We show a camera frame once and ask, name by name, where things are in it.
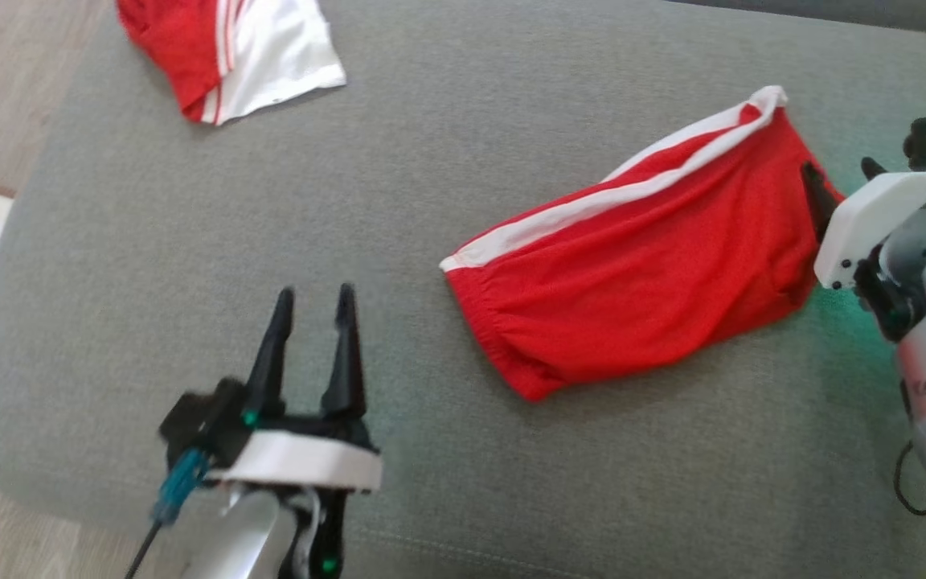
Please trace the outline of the large grey sofa seat cushion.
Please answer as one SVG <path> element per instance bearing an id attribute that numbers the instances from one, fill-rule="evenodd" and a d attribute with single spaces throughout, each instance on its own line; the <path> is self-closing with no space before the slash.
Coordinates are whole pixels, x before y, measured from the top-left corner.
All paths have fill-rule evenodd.
<path id="1" fill-rule="evenodd" d="M 142 536 L 178 396 L 245 376 L 292 285 L 285 393 L 315 408 L 348 281 L 385 476 L 350 501 L 345 579 L 926 579 L 892 355 L 852 294 L 530 404 L 438 268 L 767 85 L 852 190 L 926 115 L 926 34 L 662 0 L 324 14 L 349 84 L 221 129 L 100 26 L 0 244 L 4 495 Z"/>

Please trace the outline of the red basketball jersey white sleeves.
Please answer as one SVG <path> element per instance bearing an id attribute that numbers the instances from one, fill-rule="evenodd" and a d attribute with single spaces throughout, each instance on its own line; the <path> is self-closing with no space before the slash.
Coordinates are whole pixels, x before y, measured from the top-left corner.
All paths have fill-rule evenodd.
<path id="1" fill-rule="evenodd" d="M 126 36 L 170 82 L 188 121 L 220 125 L 344 87 L 318 0 L 115 0 Z"/>

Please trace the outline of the red shorts white side stripe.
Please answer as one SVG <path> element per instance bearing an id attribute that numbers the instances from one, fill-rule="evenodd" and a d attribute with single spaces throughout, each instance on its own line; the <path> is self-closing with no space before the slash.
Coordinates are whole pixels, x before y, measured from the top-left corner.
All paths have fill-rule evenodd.
<path id="1" fill-rule="evenodd" d="M 679 129 L 594 186 L 440 262 L 477 344 L 535 402 L 673 365 L 807 303 L 826 173 L 779 85 Z"/>

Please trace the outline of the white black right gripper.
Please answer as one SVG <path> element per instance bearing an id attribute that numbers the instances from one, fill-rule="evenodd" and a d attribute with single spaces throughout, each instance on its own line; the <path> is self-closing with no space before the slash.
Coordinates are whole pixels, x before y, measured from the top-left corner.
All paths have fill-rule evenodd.
<path id="1" fill-rule="evenodd" d="M 839 204 L 837 191 L 813 162 L 800 176 L 813 235 L 820 245 L 813 273 L 820 286 L 853 287 L 857 261 L 907 223 L 926 203 L 926 172 L 888 172 L 872 157 L 861 158 L 868 183 Z"/>

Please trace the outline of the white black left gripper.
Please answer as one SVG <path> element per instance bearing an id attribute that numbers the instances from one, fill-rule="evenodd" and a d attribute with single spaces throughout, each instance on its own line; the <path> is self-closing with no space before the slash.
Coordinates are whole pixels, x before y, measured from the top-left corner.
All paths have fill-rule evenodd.
<path id="1" fill-rule="evenodd" d="M 246 382 L 245 415 L 283 415 L 285 349 L 293 332 L 293 287 L 283 287 Z M 238 415 L 203 429 L 203 449 L 214 461 L 210 478 L 222 483 L 293 485 L 371 492 L 381 488 L 383 459 L 363 419 L 367 413 L 355 289 L 339 287 L 337 351 L 321 396 L 324 419 L 299 415 L 249 426 Z"/>

